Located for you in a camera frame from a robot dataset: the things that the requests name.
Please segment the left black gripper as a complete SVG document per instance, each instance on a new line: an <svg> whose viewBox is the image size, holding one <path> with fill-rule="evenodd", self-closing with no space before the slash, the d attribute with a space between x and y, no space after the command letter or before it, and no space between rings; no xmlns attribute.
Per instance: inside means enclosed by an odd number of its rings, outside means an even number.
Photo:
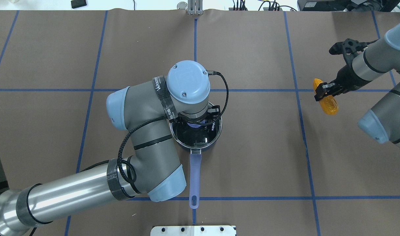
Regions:
<svg viewBox="0 0 400 236"><path fill-rule="evenodd" d="M188 114L179 112L178 116L170 121L173 125L188 125L189 127L203 127L217 119L220 114L220 106L208 104L200 113Z"/></svg>

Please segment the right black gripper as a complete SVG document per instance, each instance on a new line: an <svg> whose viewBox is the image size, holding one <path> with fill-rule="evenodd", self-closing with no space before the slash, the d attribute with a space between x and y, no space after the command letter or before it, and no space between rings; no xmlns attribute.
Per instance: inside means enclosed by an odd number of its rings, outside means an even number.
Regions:
<svg viewBox="0 0 400 236"><path fill-rule="evenodd" d="M350 38L343 42L336 42L331 46L329 53L331 55L343 55L346 64L338 71L336 79L330 83L322 82L315 88L315 101L319 102L330 95L335 97L349 91L355 91L364 86L364 80L352 68L353 60L362 50L361 43Z"/></svg>

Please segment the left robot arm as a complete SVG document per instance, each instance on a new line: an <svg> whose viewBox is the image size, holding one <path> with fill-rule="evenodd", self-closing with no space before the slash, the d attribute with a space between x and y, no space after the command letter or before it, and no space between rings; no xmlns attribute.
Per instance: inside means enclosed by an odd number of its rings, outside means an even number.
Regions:
<svg viewBox="0 0 400 236"><path fill-rule="evenodd" d="M170 125L211 127L221 120L226 107L210 106L209 76L223 78L220 72L183 60L167 76L111 93L108 116L128 133L117 157L74 175L10 189L0 160L0 236L34 233L57 219L139 194L147 193L154 202L179 195L186 182Z"/></svg>

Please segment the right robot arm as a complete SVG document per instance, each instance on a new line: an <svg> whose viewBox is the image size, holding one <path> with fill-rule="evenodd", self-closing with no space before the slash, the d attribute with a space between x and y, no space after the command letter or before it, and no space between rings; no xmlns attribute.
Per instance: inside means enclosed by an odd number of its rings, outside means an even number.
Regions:
<svg viewBox="0 0 400 236"><path fill-rule="evenodd" d="M391 143L400 149L400 22L369 42L345 39L329 50L342 55L345 65L331 82L314 81L314 100L326 113L338 108L335 97L356 92L379 78L389 77L390 89L358 121L358 127L372 140Z"/></svg>

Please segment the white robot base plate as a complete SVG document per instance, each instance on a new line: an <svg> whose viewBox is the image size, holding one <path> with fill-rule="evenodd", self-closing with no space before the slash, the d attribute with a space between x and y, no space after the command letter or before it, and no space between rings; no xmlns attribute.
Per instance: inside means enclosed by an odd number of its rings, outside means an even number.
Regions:
<svg viewBox="0 0 400 236"><path fill-rule="evenodd" d="M151 236L237 236L236 226L208 225L208 226L155 226Z"/></svg>

